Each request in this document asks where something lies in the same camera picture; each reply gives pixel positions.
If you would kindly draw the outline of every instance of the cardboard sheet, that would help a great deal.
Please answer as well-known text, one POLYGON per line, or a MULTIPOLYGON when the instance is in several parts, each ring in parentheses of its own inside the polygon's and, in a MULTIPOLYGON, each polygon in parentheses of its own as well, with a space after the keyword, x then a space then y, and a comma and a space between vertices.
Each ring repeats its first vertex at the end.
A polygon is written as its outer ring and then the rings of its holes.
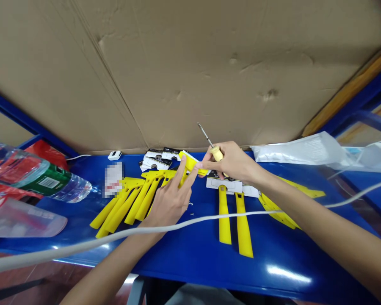
POLYGON ((81 153, 293 140, 380 47, 370 0, 0 1, 0 92, 81 153))

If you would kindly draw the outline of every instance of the plastic container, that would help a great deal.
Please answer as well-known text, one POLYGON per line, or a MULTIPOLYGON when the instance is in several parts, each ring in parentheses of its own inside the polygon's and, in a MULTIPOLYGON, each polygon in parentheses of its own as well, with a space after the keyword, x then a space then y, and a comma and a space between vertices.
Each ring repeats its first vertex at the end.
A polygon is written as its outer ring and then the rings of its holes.
POLYGON ((92 185, 47 160, 0 143, 0 182, 18 189, 65 201, 86 198, 92 185))
POLYGON ((66 217, 27 203, 0 198, 0 237, 52 237, 65 228, 66 217))

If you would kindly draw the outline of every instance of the red bag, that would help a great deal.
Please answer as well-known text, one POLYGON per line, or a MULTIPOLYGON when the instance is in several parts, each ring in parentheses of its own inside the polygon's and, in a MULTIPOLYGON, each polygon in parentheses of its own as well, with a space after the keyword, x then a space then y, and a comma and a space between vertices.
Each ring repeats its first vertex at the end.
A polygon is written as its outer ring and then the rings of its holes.
POLYGON ((57 151, 55 148, 52 148, 44 140, 38 140, 33 145, 25 149, 26 152, 35 154, 40 158, 43 158, 56 166, 69 171, 68 164, 66 163, 65 156, 57 151))

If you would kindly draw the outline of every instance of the yellow plastic part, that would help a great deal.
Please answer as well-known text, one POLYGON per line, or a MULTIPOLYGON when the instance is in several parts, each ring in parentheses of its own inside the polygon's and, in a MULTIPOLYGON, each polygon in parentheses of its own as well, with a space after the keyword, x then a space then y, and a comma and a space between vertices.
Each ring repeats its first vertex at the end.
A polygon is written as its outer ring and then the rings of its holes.
MULTIPOLYGON (((179 153, 179 157, 181 157, 182 159, 182 156, 185 155, 186 156, 186 164, 185 164, 185 168, 188 170, 188 171, 192 171, 193 168, 195 167, 196 163, 198 163, 198 161, 195 161, 189 154, 185 153, 184 151, 181 151, 179 153)), ((199 169, 198 171, 198 174, 199 175, 202 175, 202 176, 206 176, 207 175, 207 172, 208 170, 207 169, 199 169)))
MULTIPOLYGON (((236 195, 237 213, 245 213, 244 194, 234 193, 236 195)), ((237 236, 238 236, 238 252, 250 258, 254 258, 253 246, 251 244, 250 228, 248 226, 247 216, 237 217, 237 236)))
POLYGON ((323 191, 311 190, 311 189, 308 189, 306 186, 303 186, 303 185, 297 184, 295 182, 289 181, 285 178, 282 178, 282 177, 278 177, 278 178, 285 181, 286 183, 292 185, 293 187, 296 187, 298 190, 305 193, 306 195, 308 195, 312 199, 326 196, 325 192, 323 192, 323 191))
POLYGON ((114 205, 117 203, 117 200, 121 196, 121 192, 124 190, 121 190, 119 194, 114 197, 106 206, 100 211, 100 213, 93 219, 93 221, 90 223, 90 226, 94 229, 99 229, 102 223, 106 220, 107 216, 109 215, 110 211, 113 209, 114 205))
MULTIPOLYGON (((219 186, 219 215, 229 213, 227 207, 226 187, 219 186)), ((219 241, 223 244, 232 244, 232 235, 230 232, 230 218, 219 218, 219 241)))
MULTIPOLYGON (((264 209, 266 211, 280 210, 280 208, 274 202, 272 202, 272 200, 270 200, 267 196, 265 196, 264 194, 261 194, 261 196, 258 198, 258 200, 261 202, 262 206, 264 207, 264 209)), ((269 215, 272 218, 274 218, 274 219, 278 220, 279 222, 283 223, 287 227, 290 227, 291 229, 295 229, 296 226, 291 224, 284 217, 281 217, 281 214, 285 214, 285 213, 276 213, 276 214, 269 214, 269 215)))
POLYGON ((145 195, 143 202, 140 205, 140 208, 135 215, 135 219, 143 221, 145 215, 148 212, 148 208, 151 205, 151 201, 154 198, 155 191, 157 190, 158 184, 160 183, 161 177, 156 177, 149 188, 147 195, 145 195))
POLYGON ((123 205, 119 208, 119 210, 110 220, 110 222, 106 225, 105 228, 107 231, 109 231, 110 233, 114 233, 116 231, 117 227, 120 225, 123 218, 126 216, 128 210, 130 209, 131 205, 133 204, 134 200, 137 198, 142 188, 143 186, 138 186, 132 191, 132 193, 127 198, 127 200, 123 203, 123 205))
POLYGON ((148 192, 149 187, 151 186, 152 182, 155 180, 156 177, 162 177, 162 176, 163 174, 161 174, 159 171, 151 171, 147 173, 147 179, 143 185, 143 188, 141 189, 141 192, 138 194, 136 200, 134 201, 130 209, 130 212, 128 212, 128 215, 126 219, 124 220, 124 223, 128 225, 134 224, 135 216, 137 215, 137 212, 148 192))
MULTIPOLYGON (((170 170, 167 170, 167 171, 160 171, 160 172, 164 172, 164 181, 162 182, 162 185, 161 187, 163 186, 166 186, 168 184, 169 181, 171 181, 171 179, 173 177, 175 177, 175 174, 177 173, 176 171, 170 171, 170 170)), ((151 204, 151 207, 149 208, 149 211, 148 211, 148 214, 147 216, 149 215, 149 213, 151 212, 152 210, 152 204, 151 204)))
POLYGON ((105 237, 109 234, 109 231, 106 229, 108 224, 111 222, 113 219, 114 215, 117 213, 117 211, 121 208, 121 206, 124 204, 126 201, 128 195, 130 192, 138 186, 142 186, 144 184, 144 179, 133 179, 133 180, 127 180, 124 182, 124 189, 120 191, 120 196, 117 199, 116 204, 110 211, 109 215, 106 217, 106 220, 100 227, 99 231, 96 234, 96 238, 102 238, 105 237))
MULTIPOLYGON (((311 198, 318 198, 318 197, 322 197, 322 196, 326 195, 325 192, 323 192, 323 191, 311 190, 311 189, 308 189, 306 186, 303 186, 303 185, 300 185, 298 183, 289 181, 285 178, 282 178, 282 177, 278 177, 278 178, 280 178, 284 182, 292 185, 293 187, 297 188, 298 190, 305 193, 307 196, 309 196, 311 198)), ((265 196, 265 194, 261 194, 259 200, 260 200, 262 206, 264 207, 264 209, 266 211, 280 210, 280 208, 271 199, 269 199, 267 196, 265 196)), ((276 213, 276 214, 269 214, 269 215, 271 217, 273 217, 274 219, 278 220, 279 222, 282 222, 284 225, 290 227, 291 229, 295 229, 295 228, 300 229, 301 228, 286 213, 276 213)))

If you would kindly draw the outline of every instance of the bottle label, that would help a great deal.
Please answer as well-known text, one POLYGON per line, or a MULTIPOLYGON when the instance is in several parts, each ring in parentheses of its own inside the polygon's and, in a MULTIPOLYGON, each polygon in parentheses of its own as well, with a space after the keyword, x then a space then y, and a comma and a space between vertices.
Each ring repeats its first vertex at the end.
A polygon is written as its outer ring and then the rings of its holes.
POLYGON ((69 180, 72 174, 54 164, 50 164, 46 172, 38 179, 24 186, 20 189, 31 191, 44 196, 52 196, 58 193, 69 180))

